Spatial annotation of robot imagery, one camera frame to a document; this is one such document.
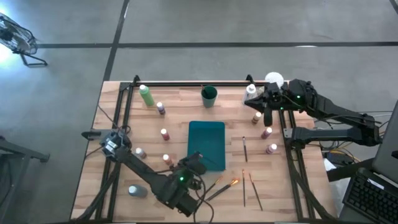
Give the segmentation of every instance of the gray floor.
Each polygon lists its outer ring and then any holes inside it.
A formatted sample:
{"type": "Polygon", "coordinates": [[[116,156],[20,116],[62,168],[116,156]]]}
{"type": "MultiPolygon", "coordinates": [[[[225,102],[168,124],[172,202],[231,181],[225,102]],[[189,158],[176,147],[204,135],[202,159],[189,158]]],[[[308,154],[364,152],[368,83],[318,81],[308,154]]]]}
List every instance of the gray floor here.
{"type": "MultiPolygon", "coordinates": [[[[123,0],[5,0],[0,12],[41,44],[112,43],[123,0]]],[[[389,0],[131,0],[120,42],[398,41],[389,0]]],[[[0,135],[51,153],[33,162],[10,219],[68,220],[110,49],[39,49],[46,68],[27,68],[0,46],[0,135]]],[[[356,111],[391,110],[398,99],[398,47],[119,49],[111,80],[311,80],[356,111]]],[[[351,145],[360,159],[376,148],[351,145]]]]}

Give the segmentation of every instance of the laptop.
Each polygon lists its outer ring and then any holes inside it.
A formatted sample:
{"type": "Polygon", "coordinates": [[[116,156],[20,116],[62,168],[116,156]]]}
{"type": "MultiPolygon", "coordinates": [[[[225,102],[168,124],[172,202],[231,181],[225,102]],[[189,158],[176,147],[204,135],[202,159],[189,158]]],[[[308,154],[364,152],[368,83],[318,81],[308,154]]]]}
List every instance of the laptop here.
{"type": "MultiPolygon", "coordinates": [[[[380,179],[375,174],[374,179],[378,179],[383,184],[397,186],[398,184],[398,101],[392,112],[392,116],[388,123],[382,144],[380,144],[377,154],[373,160],[373,171],[381,174],[384,178],[380,179]]],[[[355,209],[344,205],[339,220],[347,222],[374,223],[365,215],[357,212],[355,209]]]]}

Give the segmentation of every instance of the dark green cup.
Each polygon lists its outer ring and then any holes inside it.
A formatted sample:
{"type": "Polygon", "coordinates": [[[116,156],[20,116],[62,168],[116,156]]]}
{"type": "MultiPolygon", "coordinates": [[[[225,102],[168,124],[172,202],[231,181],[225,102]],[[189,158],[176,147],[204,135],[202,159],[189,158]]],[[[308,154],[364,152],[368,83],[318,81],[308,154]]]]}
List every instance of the dark green cup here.
{"type": "Polygon", "coordinates": [[[205,86],[201,90],[201,99],[203,100],[203,106],[205,108],[211,108],[217,98],[217,89],[213,86],[205,86]]]}

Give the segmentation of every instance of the teal paint palette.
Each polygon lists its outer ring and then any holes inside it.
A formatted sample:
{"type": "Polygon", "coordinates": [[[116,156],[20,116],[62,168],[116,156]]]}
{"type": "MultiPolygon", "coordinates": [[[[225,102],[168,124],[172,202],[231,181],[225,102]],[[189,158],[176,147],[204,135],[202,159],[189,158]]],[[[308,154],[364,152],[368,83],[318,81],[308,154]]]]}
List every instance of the teal paint palette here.
{"type": "Polygon", "coordinates": [[[203,155],[201,163],[209,171],[225,170],[225,124],[220,121],[191,121],[188,133],[188,156],[203,155]]]}

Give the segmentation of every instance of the wooden tabletop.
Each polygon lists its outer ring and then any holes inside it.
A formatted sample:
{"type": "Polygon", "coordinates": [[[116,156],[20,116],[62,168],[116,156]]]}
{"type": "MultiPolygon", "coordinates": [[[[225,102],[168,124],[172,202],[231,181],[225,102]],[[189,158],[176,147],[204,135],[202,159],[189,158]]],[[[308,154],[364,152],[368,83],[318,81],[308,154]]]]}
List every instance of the wooden tabletop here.
{"type": "MultiPolygon", "coordinates": [[[[111,118],[116,106],[119,84],[120,82],[104,82],[99,98],[99,105],[111,118]]],[[[147,107],[145,105],[138,93],[138,88],[135,88],[128,123],[132,129],[129,137],[133,149],[143,148],[148,155],[144,162],[154,170],[164,170],[168,167],[162,161],[163,154],[169,154],[176,162],[187,155],[190,121],[223,121],[226,139],[226,170],[224,172],[207,172],[202,176],[206,186],[210,186],[220,175],[223,176],[223,179],[210,191],[209,195],[231,182],[232,178],[241,179],[241,171],[244,169],[246,173],[250,172],[254,179],[264,211],[259,208],[249,176],[246,174],[246,207],[243,207],[243,185],[240,181],[211,201],[215,210],[213,221],[296,221],[279,116],[274,113],[272,126],[274,132],[268,139],[263,140],[260,137],[265,130],[262,121],[253,125],[251,120],[255,111],[242,104],[244,87],[217,87],[217,90],[218,98],[214,107],[206,109],[201,102],[200,87],[152,87],[150,91],[155,101],[161,101],[165,106],[166,115],[161,116],[155,106],[147,107]],[[164,141],[160,135],[162,128],[166,128],[169,132],[169,141],[164,141]],[[247,163],[244,159],[242,136],[246,137],[249,161],[247,163]],[[271,155],[265,154],[265,148],[272,143],[277,144],[277,151],[271,155]]],[[[119,124],[122,123],[123,114],[124,108],[122,107],[119,124]]],[[[287,113],[285,116],[289,127],[287,113]]],[[[297,126],[314,127],[313,119],[305,113],[295,113],[295,118],[297,126]]],[[[110,127],[111,122],[100,110],[97,110],[93,128],[109,129],[110,127]]],[[[90,142],[87,153],[98,146],[98,141],[90,142]]],[[[303,157],[312,192],[326,210],[335,215],[319,148],[307,146],[303,150],[303,157]]],[[[104,162],[104,155],[100,152],[96,152],[86,159],[71,218],[81,215],[98,193],[104,162]]],[[[305,198],[301,190],[300,195],[304,214],[307,217],[305,198]]],[[[104,211],[107,211],[108,197],[105,201],[104,211]]],[[[197,221],[207,222],[210,216],[209,207],[202,205],[197,213],[197,221]]],[[[162,205],[150,192],[148,184],[126,166],[122,166],[114,209],[114,222],[192,222],[192,217],[187,218],[176,210],[162,205]],[[146,198],[130,196],[127,188],[131,184],[147,187],[148,196],[146,198]]]]}

